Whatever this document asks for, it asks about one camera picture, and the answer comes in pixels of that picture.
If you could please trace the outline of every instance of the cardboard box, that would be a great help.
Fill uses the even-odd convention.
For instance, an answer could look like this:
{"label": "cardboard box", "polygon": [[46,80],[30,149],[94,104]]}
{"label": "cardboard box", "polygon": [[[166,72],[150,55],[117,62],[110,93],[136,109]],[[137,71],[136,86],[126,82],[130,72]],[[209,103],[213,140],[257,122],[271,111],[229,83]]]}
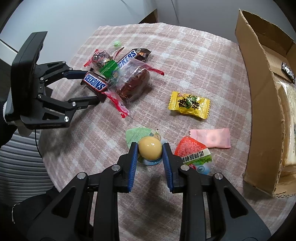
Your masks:
{"label": "cardboard box", "polygon": [[296,194],[296,169],[282,173],[285,108],[277,79],[290,81],[281,70],[285,62],[296,73],[296,44],[278,26],[239,10],[235,29],[250,83],[252,134],[244,180],[274,197]]}

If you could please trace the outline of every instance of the white wall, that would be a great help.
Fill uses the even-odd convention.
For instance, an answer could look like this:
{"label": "white wall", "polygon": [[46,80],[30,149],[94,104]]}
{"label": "white wall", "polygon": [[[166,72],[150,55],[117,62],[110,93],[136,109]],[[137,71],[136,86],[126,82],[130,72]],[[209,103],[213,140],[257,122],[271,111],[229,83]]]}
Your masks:
{"label": "white wall", "polygon": [[[234,30],[238,9],[259,15],[279,26],[296,41],[296,33],[272,0],[173,0],[181,26],[219,35],[237,42]],[[156,0],[160,22],[177,25],[171,0]]]}
{"label": "white wall", "polygon": [[[155,0],[24,0],[0,39],[18,51],[32,32],[48,31],[38,63],[69,62],[99,26],[139,23],[155,9]],[[0,52],[8,64],[10,55]]]}

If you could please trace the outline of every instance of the yellow candy wrapper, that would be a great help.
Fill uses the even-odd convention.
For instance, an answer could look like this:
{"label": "yellow candy wrapper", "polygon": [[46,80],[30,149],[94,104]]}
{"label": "yellow candy wrapper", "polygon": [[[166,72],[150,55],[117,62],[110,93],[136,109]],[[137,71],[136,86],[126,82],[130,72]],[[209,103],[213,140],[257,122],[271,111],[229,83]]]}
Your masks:
{"label": "yellow candy wrapper", "polygon": [[170,110],[177,110],[182,114],[195,115],[206,119],[209,113],[210,100],[190,94],[173,91],[168,104]]}

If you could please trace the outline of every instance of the brown pastry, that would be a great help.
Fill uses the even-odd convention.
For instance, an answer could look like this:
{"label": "brown pastry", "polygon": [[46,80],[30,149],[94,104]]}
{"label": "brown pastry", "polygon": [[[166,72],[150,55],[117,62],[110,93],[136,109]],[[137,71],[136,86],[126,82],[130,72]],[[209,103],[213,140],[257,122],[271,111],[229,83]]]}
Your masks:
{"label": "brown pastry", "polygon": [[120,98],[129,103],[139,98],[150,79],[148,70],[138,67],[127,81],[116,91]]}

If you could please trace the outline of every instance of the sleeve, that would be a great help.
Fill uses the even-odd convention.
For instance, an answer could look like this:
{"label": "sleeve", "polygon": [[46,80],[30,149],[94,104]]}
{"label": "sleeve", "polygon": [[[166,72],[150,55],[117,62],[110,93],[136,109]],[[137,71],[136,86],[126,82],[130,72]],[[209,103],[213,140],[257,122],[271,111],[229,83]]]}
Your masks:
{"label": "sleeve", "polygon": [[13,133],[17,127],[15,125],[8,125],[4,120],[3,114],[4,102],[0,102],[0,147],[5,145],[12,138]]}

